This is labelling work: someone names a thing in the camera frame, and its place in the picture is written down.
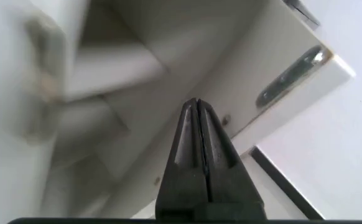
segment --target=white panel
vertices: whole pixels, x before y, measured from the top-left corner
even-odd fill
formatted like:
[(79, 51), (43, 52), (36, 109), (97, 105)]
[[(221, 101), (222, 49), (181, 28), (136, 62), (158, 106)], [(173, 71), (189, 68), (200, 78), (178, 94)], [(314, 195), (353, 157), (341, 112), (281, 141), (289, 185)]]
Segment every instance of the white panel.
[[(308, 49), (319, 44), (311, 30), (283, 2), (269, 1), (255, 19), (252, 29), (190, 96), (209, 102), (220, 119), (230, 115), (231, 121), (225, 129), (234, 136), (263, 112), (255, 104), (260, 92)], [(265, 134), (351, 78), (336, 60), (328, 63), (331, 65), (324, 65), (327, 68), (320, 69), (320, 75), (317, 74), (319, 71), (311, 72), (311, 78), (304, 81), (313, 91), (289, 104), (294, 111), (283, 111), (284, 116), (278, 116), (278, 121), (265, 126)]]
[(165, 68), (132, 34), (107, 4), (91, 4), (67, 101), (99, 95), (156, 80)]
[(84, 159), (127, 133), (127, 127), (102, 98), (66, 104), (58, 127), (51, 172)]
[(280, 102), (245, 127), (239, 135), (235, 136), (234, 144), (243, 143), (245, 148), (242, 150), (247, 151), (277, 128), (285, 125), (301, 111), (329, 94), (337, 85), (341, 85), (354, 76), (354, 71), (347, 67), (341, 58), (336, 55), (316, 71), (315, 75), (301, 83), (283, 97)]
[(0, 1), (0, 224), (39, 215), (55, 142), (55, 136), (35, 144), (25, 139), (25, 124), (35, 112), (27, 97), (34, 48), (24, 29), (30, 14), (10, 3)]
[(357, 77), (259, 145), (326, 219), (362, 220), (362, 1), (303, 3)]
[(66, 37), (66, 76), (73, 74), (79, 38), (90, 0), (30, 0), (46, 15), (50, 16)]
[(42, 200), (43, 217), (95, 217), (114, 182), (96, 156), (51, 172)]

